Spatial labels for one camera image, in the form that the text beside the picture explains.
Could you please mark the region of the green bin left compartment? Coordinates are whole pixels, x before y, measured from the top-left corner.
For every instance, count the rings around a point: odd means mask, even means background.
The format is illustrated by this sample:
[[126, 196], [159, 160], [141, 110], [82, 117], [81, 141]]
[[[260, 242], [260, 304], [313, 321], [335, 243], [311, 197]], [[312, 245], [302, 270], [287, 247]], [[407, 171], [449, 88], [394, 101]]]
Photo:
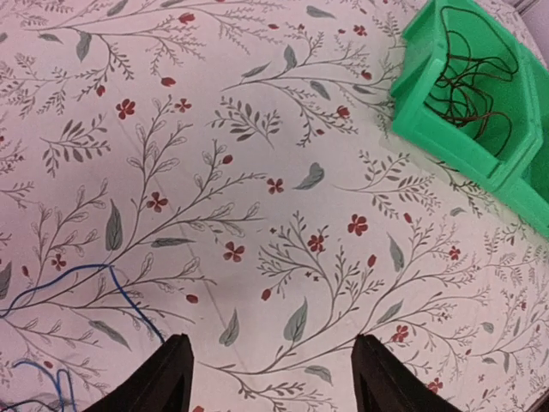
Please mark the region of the green bin left compartment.
[[494, 192], [540, 147], [520, 42], [473, 1], [429, 1], [402, 35], [393, 131]]

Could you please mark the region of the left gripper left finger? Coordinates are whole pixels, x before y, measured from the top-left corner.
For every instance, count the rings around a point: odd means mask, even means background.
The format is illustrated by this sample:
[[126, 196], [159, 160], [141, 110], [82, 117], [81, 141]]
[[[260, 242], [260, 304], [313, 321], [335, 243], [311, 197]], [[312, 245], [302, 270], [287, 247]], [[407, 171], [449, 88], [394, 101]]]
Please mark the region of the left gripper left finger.
[[87, 412], [188, 412], [192, 347], [185, 334], [170, 336], [128, 379]]

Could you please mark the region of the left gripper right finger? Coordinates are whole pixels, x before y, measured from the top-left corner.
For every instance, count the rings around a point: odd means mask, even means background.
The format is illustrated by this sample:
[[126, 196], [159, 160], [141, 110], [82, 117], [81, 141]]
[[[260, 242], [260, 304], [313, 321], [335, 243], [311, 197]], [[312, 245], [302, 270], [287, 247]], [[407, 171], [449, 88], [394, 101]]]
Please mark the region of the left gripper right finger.
[[373, 335], [356, 336], [351, 363], [359, 412], [458, 411], [430, 391]]

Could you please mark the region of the green bin compartment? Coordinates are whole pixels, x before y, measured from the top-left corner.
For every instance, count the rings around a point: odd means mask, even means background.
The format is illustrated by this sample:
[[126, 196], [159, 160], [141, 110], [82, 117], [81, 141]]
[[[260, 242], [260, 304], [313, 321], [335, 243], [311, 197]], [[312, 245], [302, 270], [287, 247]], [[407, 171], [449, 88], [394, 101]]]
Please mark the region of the green bin compartment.
[[522, 174], [509, 179], [495, 197], [538, 234], [548, 238], [548, 71], [524, 45], [522, 54], [532, 71], [534, 110], [539, 115], [541, 144]]
[[520, 42], [473, 1], [429, 1], [402, 35], [393, 131], [494, 192], [540, 147]]

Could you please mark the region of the green bin middle compartment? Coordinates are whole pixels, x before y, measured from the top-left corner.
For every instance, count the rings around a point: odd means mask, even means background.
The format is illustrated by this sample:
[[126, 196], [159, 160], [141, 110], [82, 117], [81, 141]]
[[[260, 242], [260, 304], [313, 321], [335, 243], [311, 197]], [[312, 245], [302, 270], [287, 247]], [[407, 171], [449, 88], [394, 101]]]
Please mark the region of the green bin middle compartment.
[[532, 71], [534, 110], [539, 115], [541, 144], [522, 174], [509, 179], [495, 197], [538, 234], [548, 238], [548, 71], [524, 45], [522, 54]]

